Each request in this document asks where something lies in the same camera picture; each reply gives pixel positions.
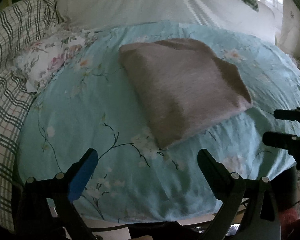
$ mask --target bed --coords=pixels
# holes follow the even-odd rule
[[[0,153],[10,153],[4,171],[0,167],[4,174],[0,188],[6,187],[0,200],[0,224],[13,230],[8,206],[14,154],[14,173],[24,183],[31,176],[47,179],[66,171],[88,148],[95,148],[99,164],[75,207],[84,217],[115,223],[175,221],[217,212],[221,203],[196,164],[202,148],[229,171],[249,179],[273,179],[295,164],[285,151],[262,143],[268,130],[300,135],[298,123],[277,121],[272,115],[275,109],[300,106],[300,70],[274,45],[274,17],[268,7],[257,3],[257,12],[241,0],[99,1],[18,2],[27,12],[29,5],[36,5],[38,13],[27,15],[33,20],[26,23],[18,18],[19,25],[11,27],[19,31],[18,42],[8,39],[4,60],[9,61],[0,62],[0,80],[14,86],[10,89],[0,81],[0,95],[6,98],[0,101]],[[144,11],[138,13],[133,4]],[[22,14],[16,5],[8,10]],[[4,27],[6,12],[0,13]],[[40,17],[45,25],[38,24]],[[67,23],[59,32],[70,30],[77,35],[72,41],[84,37],[88,42],[36,93],[37,87],[30,90],[27,80],[15,70],[9,71],[10,59],[14,62],[15,58],[12,51],[24,53],[21,47],[31,45],[41,53],[41,44],[33,43],[56,26],[58,17]],[[20,44],[23,28],[25,33],[29,29],[36,32]],[[124,44],[171,38],[202,41],[219,58],[235,64],[254,106],[162,150],[156,146],[140,100],[118,62],[118,51]]]

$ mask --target folded blanket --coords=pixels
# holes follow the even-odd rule
[[[162,149],[252,107],[237,67],[200,41],[123,45],[120,61]]]

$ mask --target plaid fabric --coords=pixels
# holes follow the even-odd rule
[[[6,70],[8,59],[58,23],[57,0],[22,0],[0,12],[0,225],[13,229],[12,171],[18,137],[33,97],[25,82]]]

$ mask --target light blue floral bed sheet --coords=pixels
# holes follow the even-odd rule
[[[157,148],[137,93],[118,63],[123,44],[193,38],[234,63],[254,106],[168,150]],[[253,36],[168,21],[98,33],[53,78],[26,118],[18,153],[21,179],[65,172],[88,148],[98,166],[75,201],[86,217],[119,223],[181,220],[217,212],[217,201],[196,161],[207,148],[229,171],[273,179],[294,164],[266,147],[268,130],[300,135],[300,124],[275,120],[275,109],[300,106],[300,71],[276,46]]]

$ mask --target white floral pillow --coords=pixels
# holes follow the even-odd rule
[[[13,73],[26,79],[28,92],[40,92],[64,63],[93,42],[94,33],[59,31],[27,47],[10,63]]]

